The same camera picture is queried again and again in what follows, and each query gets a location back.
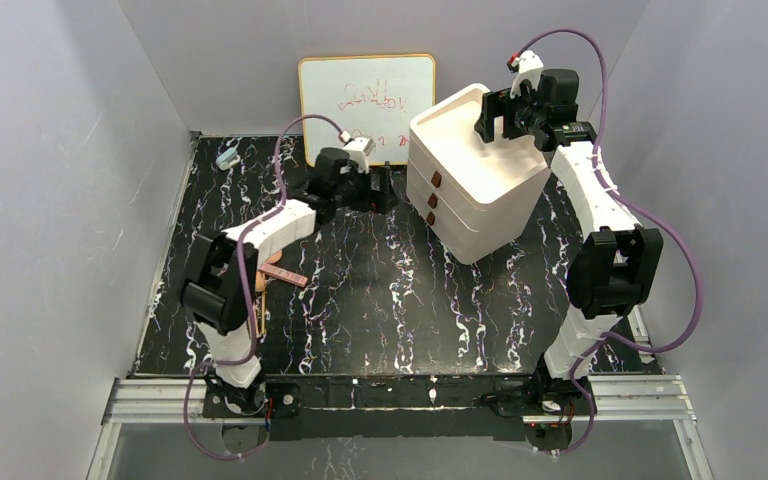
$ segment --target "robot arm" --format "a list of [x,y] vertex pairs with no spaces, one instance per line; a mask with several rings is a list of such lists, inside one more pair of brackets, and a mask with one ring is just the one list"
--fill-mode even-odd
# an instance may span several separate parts
[[[594,168],[616,190],[601,158],[592,161],[593,126],[576,119],[578,74],[543,70],[531,51],[511,58],[508,67],[517,74],[513,86],[484,95],[475,131],[485,143],[493,141],[494,122],[501,116],[503,138],[532,135],[539,150],[554,151],[550,167],[572,201],[585,241],[567,274],[571,306],[541,366],[551,378],[568,380],[573,362],[646,301],[663,239],[657,229],[643,228],[596,179]],[[591,359],[584,359],[572,376],[586,376]]]
[[[369,138],[354,138],[343,148],[324,148],[305,181],[289,189],[290,198],[278,214],[251,220],[224,230],[214,238],[196,235],[185,267],[179,298],[190,311],[217,361],[235,361],[251,347],[244,327],[248,317],[237,261],[237,243],[243,230],[259,222],[246,235],[244,265],[254,296],[254,278],[266,259],[284,247],[308,237],[331,221],[339,208],[387,213],[398,200],[389,171],[371,167],[374,150]],[[260,372],[257,357],[240,365],[219,365],[216,374],[232,387],[246,389]]]

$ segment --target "white wall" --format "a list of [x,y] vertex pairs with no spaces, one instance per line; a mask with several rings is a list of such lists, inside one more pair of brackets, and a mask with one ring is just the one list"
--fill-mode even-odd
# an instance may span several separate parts
[[[605,163],[685,235],[708,285],[696,335],[662,360],[687,384],[715,476],[768,478],[768,2],[653,0],[610,87]],[[645,307],[655,343],[684,328],[675,248]]]
[[[119,0],[190,130],[272,133],[300,113],[299,60],[430,53],[437,98],[471,83],[510,86],[510,55],[538,33],[586,29],[613,65],[646,7],[641,0]],[[468,23],[469,28],[459,28]],[[547,66],[593,78],[598,64],[571,36],[536,48]],[[584,111],[599,92],[585,82]]]
[[188,152],[115,0],[0,1],[0,479],[86,475]]

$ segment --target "stacked drawer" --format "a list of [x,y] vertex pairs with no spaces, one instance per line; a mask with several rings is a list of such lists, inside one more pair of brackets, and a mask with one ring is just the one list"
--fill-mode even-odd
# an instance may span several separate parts
[[517,238],[549,178],[531,137],[484,144],[473,130],[483,85],[471,85],[411,122],[407,195],[461,263]]

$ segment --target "small blue object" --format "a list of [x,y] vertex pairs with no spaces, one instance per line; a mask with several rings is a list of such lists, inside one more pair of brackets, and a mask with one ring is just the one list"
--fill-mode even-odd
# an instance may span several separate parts
[[237,157],[236,148],[229,148],[216,157],[216,166],[219,167],[220,170],[228,170],[238,163],[240,163],[240,159]]

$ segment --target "floor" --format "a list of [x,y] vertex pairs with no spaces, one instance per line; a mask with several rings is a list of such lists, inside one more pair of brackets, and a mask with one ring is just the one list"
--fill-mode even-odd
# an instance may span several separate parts
[[[269,209],[278,189],[269,155],[276,137],[199,140],[164,260],[134,376],[179,376],[207,344],[176,298],[196,232],[212,235]],[[306,165],[300,137],[281,147],[285,177]],[[242,161],[220,171],[216,157],[235,148]],[[314,237],[288,247],[279,263],[310,278],[305,288],[271,281],[267,374],[494,374],[530,372],[554,341],[568,307],[564,278],[581,231],[554,177],[522,236],[474,265],[458,264],[407,203],[389,215],[339,212]],[[616,331],[627,337],[626,321]],[[609,341],[595,373],[660,373],[656,362]]]

